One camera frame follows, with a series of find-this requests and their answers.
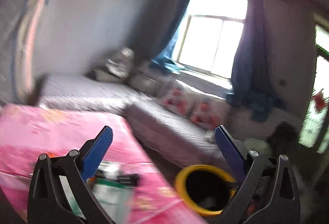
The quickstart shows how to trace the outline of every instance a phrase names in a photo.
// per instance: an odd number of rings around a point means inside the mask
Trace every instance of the sofa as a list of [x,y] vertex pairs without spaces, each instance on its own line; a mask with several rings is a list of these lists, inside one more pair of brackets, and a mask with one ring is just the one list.
[[[122,115],[136,138],[177,166],[210,164],[230,171],[217,145],[205,140],[205,129],[166,110],[157,103],[157,98],[127,85],[100,83],[83,76],[50,75],[43,83],[37,105],[45,109]],[[263,123],[251,120],[250,116],[251,111],[246,108],[230,110],[225,127],[233,138],[266,139],[281,122],[292,125],[297,133],[302,127],[299,119],[277,108]]]

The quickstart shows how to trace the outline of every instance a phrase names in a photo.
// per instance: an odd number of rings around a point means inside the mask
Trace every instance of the pink tablecloth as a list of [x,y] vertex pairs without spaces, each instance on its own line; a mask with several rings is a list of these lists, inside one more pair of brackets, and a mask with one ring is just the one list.
[[141,177],[129,223],[205,223],[177,197],[123,117],[8,105],[0,116],[0,186],[15,209],[27,209],[30,173],[41,153],[65,155],[71,149],[79,149],[86,140],[95,138],[104,125],[110,126],[114,134],[104,159],[121,162],[127,173]]

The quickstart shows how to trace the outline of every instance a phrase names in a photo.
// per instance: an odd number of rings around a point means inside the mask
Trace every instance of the window sill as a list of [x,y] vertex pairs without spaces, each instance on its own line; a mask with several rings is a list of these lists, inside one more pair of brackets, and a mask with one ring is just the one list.
[[220,86],[222,88],[225,88],[227,90],[232,90],[232,85],[230,82],[228,82],[227,80],[225,79],[221,79],[221,78],[216,78],[216,77],[211,77],[211,76],[208,76],[208,75],[204,75],[204,74],[201,74],[201,73],[197,73],[197,72],[194,72],[194,71],[190,71],[190,70],[181,70],[181,73],[186,73],[186,74],[189,74],[191,76],[194,76],[194,77],[197,77],[197,78],[200,78],[200,79],[203,79],[203,80],[206,80],[210,83],[213,83],[217,86]]

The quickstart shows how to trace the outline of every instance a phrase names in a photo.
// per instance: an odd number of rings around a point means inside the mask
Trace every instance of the white pillow with red print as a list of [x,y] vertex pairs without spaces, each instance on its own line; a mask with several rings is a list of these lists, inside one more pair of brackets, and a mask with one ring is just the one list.
[[190,121],[206,130],[213,130],[225,124],[229,109],[225,99],[202,93],[191,113]]
[[169,111],[183,117],[189,117],[201,91],[184,82],[175,80],[172,88],[158,103]]

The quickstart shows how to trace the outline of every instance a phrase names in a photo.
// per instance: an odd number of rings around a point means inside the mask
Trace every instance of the blue fabric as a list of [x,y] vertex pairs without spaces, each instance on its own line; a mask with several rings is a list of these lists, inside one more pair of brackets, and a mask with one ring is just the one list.
[[169,27],[160,42],[160,48],[163,50],[158,56],[151,59],[150,68],[158,69],[164,74],[173,72],[177,73],[178,70],[184,69],[182,65],[172,60],[171,56],[178,38],[179,25],[185,16],[189,2],[190,0],[178,1],[174,19],[169,24]]
[[234,93],[226,96],[227,102],[251,109],[251,119],[254,121],[265,121],[278,104],[269,82],[264,0],[248,0],[243,32],[234,56],[231,83]]

